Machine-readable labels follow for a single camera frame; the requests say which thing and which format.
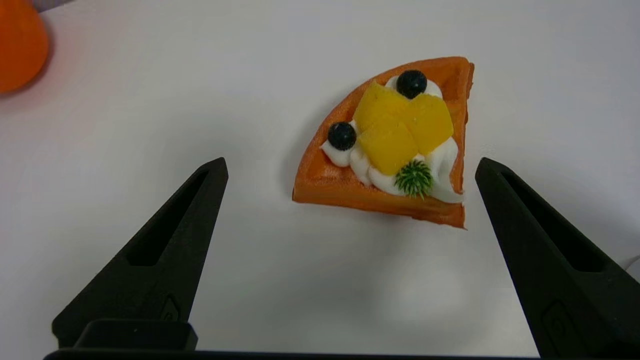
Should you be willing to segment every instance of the orange object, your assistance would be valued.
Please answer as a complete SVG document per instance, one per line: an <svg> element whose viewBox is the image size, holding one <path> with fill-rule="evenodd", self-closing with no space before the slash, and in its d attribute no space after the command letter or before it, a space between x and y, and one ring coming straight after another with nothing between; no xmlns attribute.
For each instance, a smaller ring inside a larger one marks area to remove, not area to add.
<svg viewBox="0 0 640 360"><path fill-rule="evenodd" d="M42 69L49 41L28 0L0 0L0 93L16 90Z"/></svg>
<svg viewBox="0 0 640 360"><path fill-rule="evenodd" d="M465 126L468 120L467 99L471 90L474 64L460 57L422 60L388 70L373 79L385 84L391 77L412 69L420 70L429 80L438 84L442 91L442 97L451 114L453 138L459 149L451 170L451 184L455 192L462 193ZM364 186L350 167L335 166L320 149L332 124L351 121L370 82L371 80L368 80L353 90L320 125L300 161L293 188L293 200L408 215L419 220L463 228L465 208L462 204L448 204L432 197L422 200L394 196L373 186Z"/></svg>

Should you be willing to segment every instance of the whipped cream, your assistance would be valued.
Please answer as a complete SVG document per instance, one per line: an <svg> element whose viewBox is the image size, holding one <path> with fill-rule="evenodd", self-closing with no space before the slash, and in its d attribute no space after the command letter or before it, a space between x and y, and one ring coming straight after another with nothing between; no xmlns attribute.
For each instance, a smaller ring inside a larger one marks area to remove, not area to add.
<svg viewBox="0 0 640 360"><path fill-rule="evenodd" d="M386 86L396 89L397 79L397 76L392 77L387 81ZM442 98L442 91L440 91L438 85L428 79L427 88L424 93ZM353 126L356 134L359 135L360 132L355 120L352 120L349 124ZM348 150L338 150L327 140L322 144L322 146L320 146L320 148L335 166L351 167L353 173L356 174L360 182L365 186L373 185L381 191L391 195L406 195L396 186L396 176L382 174L377 168L371 165L369 158L357 142ZM453 191L451 180L449 179L449 175L451 174L453 164L457 157L458 144L456 144L453 137L450 137L427 156L418 154L413 158L413 160L424 161L431 171L433 187L431 188L429 196L450 204L462 202L464 195Z"/></svg>
<svg viewBox="0 0 640 360"><path fill-rule="evenodd" d="M399 76L394 76L394 77L390 78L389 81L387 81L387 84L385 86L388 87L388 88L392 88L394 90L397 90L396 83L398 81L398 77ZM423 94L427 94L427 95L432 95L432 96L435 96L435 97L439 97L439 98L442 99L442 91L440 90L440 87L434 81L429 80L429 79L427 79L427 88L424 89L424 91L422 93Z"/></svg>

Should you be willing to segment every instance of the yellow fruit piece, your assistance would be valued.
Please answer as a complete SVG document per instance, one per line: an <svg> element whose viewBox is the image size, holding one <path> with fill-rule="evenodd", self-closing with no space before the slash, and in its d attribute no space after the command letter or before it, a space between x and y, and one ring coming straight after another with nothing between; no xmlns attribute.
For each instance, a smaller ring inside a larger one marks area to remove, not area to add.
<svg viewBox="0 0 640 360"><path fill-rule="evenodd" d="M418 145L400 121L377 122L360 134L358 142L371 164L382 174L396 175L418 154Z"/></svg>
<svg viewBox="0 0 640 360"><path fill-rule="evenodd" d="M425 156L453 135L449 109L439 97L427 94L414 97L398 119L407 126Z"/></svg>
<svg viewBox="0 0 640 360"><path fill-rule="evenodd" d="M353 119L359 132L363 133L377 122L397 122L408 105L409 99L399 92L372 81L358 103Z"/></svg>

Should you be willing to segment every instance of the blueberry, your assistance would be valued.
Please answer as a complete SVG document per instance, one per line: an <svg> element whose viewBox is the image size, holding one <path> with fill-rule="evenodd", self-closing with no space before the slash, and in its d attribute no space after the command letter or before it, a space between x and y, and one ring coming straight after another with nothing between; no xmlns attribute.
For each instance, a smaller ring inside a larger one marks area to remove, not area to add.
<svg viewBox="0 0 640 360"><path fill-rule="evenodd" d="M338 150L349 150L356 143L356 131L348 122L336 122L329 128L329 143Z"/></svg>
<svg viewBox="0 0 640 360"><path fill-rule="evenodd" d="M427 88L427 78L419 70L403 72L396 82L396 89L409 99L418 96Z"/></svg>

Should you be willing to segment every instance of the black plastic part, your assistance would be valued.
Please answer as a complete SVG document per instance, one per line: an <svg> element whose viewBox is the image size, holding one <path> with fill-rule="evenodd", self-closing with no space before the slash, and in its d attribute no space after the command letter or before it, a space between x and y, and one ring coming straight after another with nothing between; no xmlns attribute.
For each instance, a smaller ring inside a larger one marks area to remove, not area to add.
<svg viewBox="0 0 640 360"><path fill-rule="evenodd" d="M198 336L186 322L162 320L96 320L89 323L75 348L195 350Z"/></svg>
<svg viewBox="0 0 640 360"><path fill-rule="evenodd" d="M58 345L105 318L186 323L227 179L223 158L194 172L53 320Z"/></svg>
<svg viewBox="0 0 640 360"><path fill-rule="evenodd" d="M640 284L511 169L476 182L541 357L640 357Z"/></svg>
<svg viewBox="0 0 640 360"><path fill-rule="evenodd" d="M534 360L530 357L454 357L400 356L356 354L292 354L269 352L167 352L132 350L64 349L45 357L45 360Z"/></svg>

